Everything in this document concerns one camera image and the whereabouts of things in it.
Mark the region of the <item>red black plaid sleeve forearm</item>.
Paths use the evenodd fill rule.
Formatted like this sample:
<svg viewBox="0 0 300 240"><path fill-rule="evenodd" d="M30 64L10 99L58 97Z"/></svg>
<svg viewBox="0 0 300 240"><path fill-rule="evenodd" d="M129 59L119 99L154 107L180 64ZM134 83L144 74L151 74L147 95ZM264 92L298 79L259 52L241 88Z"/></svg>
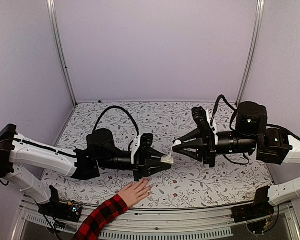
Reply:
<svg viewBox="0 0 300 240"><path fill-rule="evenodd" d="M97 240L103 228L128 210L117 194L96 208L82 223L72 240Z"/></svg>

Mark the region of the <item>person's left hand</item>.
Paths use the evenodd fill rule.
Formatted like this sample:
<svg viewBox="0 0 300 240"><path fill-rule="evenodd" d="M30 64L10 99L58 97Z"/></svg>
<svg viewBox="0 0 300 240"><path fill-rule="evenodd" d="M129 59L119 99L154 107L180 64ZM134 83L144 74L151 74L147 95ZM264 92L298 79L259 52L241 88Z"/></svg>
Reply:
<svg viewBox="0 0 300 240"><path fill-rule="evenodd" d="M150 178L143 178L139 182L130 182L117 194L123 199L128 208L138 204L152 194L153 185Z"/></svg>

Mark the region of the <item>clear nail polish bottle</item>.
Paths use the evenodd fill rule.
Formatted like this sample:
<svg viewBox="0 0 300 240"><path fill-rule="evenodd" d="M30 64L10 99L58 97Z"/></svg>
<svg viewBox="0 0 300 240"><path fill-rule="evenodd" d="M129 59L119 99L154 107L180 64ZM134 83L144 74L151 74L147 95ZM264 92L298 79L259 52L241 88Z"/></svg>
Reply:
<svg viewBox="0 0 300 240"><path fill-rule="evenodd" d="M174 163L174 157L172 156L172 153L169 153L168 155L162 156L160 161L162 163L166 163L166 164L172 165Z"/></svg>

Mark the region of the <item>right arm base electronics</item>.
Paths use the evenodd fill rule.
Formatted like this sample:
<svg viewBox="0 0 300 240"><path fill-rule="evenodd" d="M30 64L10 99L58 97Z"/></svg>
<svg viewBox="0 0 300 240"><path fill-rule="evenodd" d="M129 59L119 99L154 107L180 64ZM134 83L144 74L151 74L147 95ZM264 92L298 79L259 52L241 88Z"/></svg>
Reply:
<svg viewBox="0 0 300 240"><path fill-rule="evenodd" d="M259 188L255 192L252 203L231 208L231 218L235 223L262 218L260 221L247 224L247 229L254 235L261 235L269 231L270 222L275 213L274 207L269 203L269 189L269 186Z"/></svg>

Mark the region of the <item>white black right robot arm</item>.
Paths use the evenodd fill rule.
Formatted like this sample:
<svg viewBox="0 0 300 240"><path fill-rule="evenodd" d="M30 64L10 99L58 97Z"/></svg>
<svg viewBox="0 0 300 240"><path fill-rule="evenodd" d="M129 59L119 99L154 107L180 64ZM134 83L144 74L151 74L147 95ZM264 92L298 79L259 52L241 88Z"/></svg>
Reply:
<svg viewBox="0 0 300 240"><path fill-rule="evenodd" d="M267 164L300 164L300 137L288 129L268 123L267 109L245 101L233 110L235 124L230 131L218 131L215 121L219 104L212 113L202 107L191 110L197 128L174 140L172 150L215 167L217 156L256 154L256 160Z"/></svg>

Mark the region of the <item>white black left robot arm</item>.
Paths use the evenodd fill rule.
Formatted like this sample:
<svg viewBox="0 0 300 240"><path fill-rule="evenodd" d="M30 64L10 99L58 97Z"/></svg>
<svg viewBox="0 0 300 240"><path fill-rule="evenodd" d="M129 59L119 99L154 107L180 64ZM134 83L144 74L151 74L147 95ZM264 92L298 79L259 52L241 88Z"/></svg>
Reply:
<svg viewBox="0 0 300 240"><path fill-rule="evenodd" d="M115 146L112 132L100 128L86 137L87 148L62 149L31 140L8 124L0 132L0 179L15 184L53 216L64 213L55 188L44 185L24 165L52 170L75 180L98 178L100 169L132 171L135 181L169 170L174 158L154 148L153 135L137 135L131 150Z"/></svg>

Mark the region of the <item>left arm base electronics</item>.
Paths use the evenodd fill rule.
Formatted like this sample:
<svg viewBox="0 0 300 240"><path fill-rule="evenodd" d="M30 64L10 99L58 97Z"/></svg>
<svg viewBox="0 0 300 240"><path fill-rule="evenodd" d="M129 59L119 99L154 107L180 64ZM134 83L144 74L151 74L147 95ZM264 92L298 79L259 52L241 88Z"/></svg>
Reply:
<svg viewBox="0 0 300 240"><path fill-rule="evenodd" d="M67 203L60 202L56 188L49 186L50 197L48 203L39 204L39 213L54 219L66 220L78 223L82 214L82 205L74 200Z"/></svg>

